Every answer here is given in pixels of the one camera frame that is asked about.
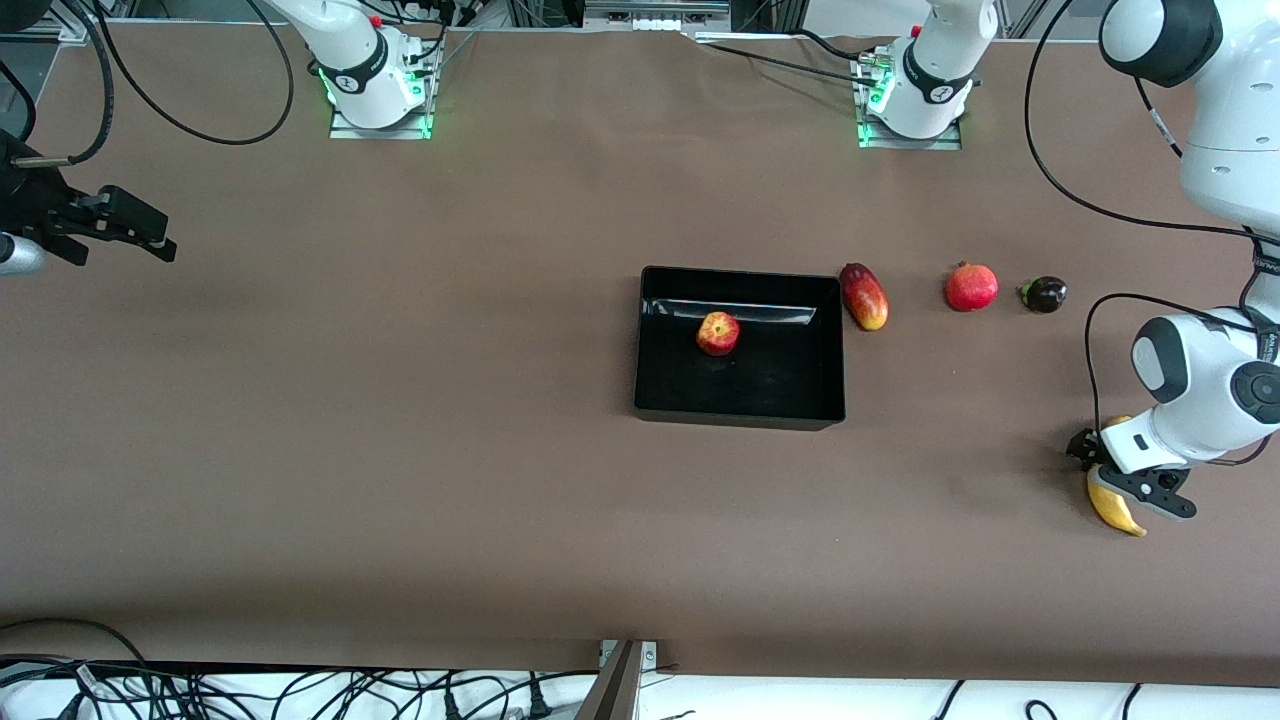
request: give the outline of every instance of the eggplant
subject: eggplant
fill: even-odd
[[[1066,283],[1053,275],[1043,275],[1018,287],[1018,297],[1033,313],[1052,313],[1066,300]]]

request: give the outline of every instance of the black tray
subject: black tray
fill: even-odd
[[[695,342],[708,313],[742,325],[733,352]],[[636,414],[646,420],[817,430],[845,419],[840,281],[645,268]]]

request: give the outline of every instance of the banana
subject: banana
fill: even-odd
[[[1123,423],[1128,419],[1129,415],[1120,415],[1119,418],[1114,418],[1108,421],[1107,427]],[[1129,512],[1129,503],[1124,501],[1124,496],[1093,482],[1093,474],[1096,471],[1097,465],[1089,468],[1089,471],[1084,475],[1084,484],[1089,491],[1089,502],[1093,503],[1093,510],[1097,511],[1098,518],[1102,518],[1103,523],[1111,525],[1121,533],[1128,533],[1135,538],[1146,536],[1147,530],[1138,523],[1133,521],[1133,514]]]

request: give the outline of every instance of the table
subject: table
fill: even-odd
[[[206,132],[278,111],[261,28],[116,35]],[[1030,45],[987,54],[963,152],[893,152],[858,147],[838,81],[668,33],[485,33],[430,142],[329,141],[288,38],[301,92],[270,141],[196,141],[122,83],[105,150],[67,172],[169,213],[175,264],[95,243],[0,288],[0,614],[93,616],[170,660],[589,666],[635,635],[691,673],[1274,684],[1275,459],[1197,470],[1201,515],[1143,512],[1137,541],[1061,455],[1091,413],[1089,302],[1234,302],[1247,243],[1056,195],[1021,137]],[[1042,73],[1064,182],[1212,220],[1096,49],[1055,46]],[[91,53],[61,53],[37,149],[92,137],[97,83]],[[1185,136],[1192,99],[1155,99]],[[943,306],[960,260],[1000,274],[991,309]],[[845,423],[634,418],[645,265],[846,261],[892,314],[846,332]],[[1014,286],[1046,273],[1066,306],[1021,311]],[[1100,313],[1105,414],[1149,405],[1126,357],[1156,313]]]

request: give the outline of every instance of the apple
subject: apple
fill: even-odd
[[[698,347],[712,357],[728,355],[737,345],[741,328],[728,313],[709,313],[698,328]]]
[[[982,310],[991,305],[998,292],[1000,283],[996,282],[996,273],[992,273],[991,268],[986,265],[960,263],[947,278],[947,305],[961,313]]]

